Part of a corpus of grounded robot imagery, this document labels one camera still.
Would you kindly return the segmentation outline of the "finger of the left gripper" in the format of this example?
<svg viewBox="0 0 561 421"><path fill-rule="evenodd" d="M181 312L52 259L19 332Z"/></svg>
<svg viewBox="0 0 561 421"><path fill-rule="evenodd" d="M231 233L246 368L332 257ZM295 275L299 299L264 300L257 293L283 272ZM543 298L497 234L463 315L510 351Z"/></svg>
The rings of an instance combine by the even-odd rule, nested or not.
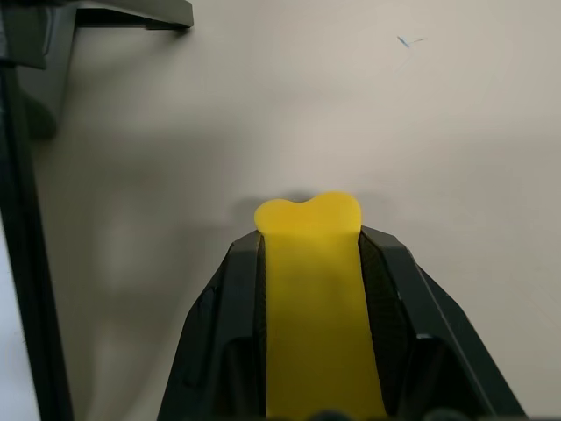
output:
<svg viewBox="0 0 561 421"><path fill-rule="evenodd" d="M55 137L62 115L77 7L1 2L1 64L13 66L33 140Z"/></svg>
<svg viewBox="0 0 561 421"><path fill-rule="evenodd" d="M81 28L186 31L194 26L193 6L184 0L79 1L75 24Z"/></svg>

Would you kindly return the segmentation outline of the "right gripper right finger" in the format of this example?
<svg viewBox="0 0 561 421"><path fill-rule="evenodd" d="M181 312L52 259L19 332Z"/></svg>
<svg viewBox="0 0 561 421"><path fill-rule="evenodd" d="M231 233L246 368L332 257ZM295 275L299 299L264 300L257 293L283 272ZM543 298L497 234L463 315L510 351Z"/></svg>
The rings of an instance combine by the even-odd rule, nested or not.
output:
<svg viewBox="0 0 561 421"><path fill-rule="evenodd" d="M524 417L458 303L393 235L363 227L359 258L373 352L386 413L422 419Z"/></svg>

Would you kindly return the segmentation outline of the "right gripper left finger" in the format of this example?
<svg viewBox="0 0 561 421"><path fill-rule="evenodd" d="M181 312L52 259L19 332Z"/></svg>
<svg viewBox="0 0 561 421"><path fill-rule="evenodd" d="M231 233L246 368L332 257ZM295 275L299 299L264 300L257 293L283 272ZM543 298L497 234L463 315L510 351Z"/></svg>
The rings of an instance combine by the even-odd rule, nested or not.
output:
<svg viewBox="0 0 561 421"><path fill-rule="evenodd" d="M158 418L266 416L265 242L235 240L183 325Z"/></svg>

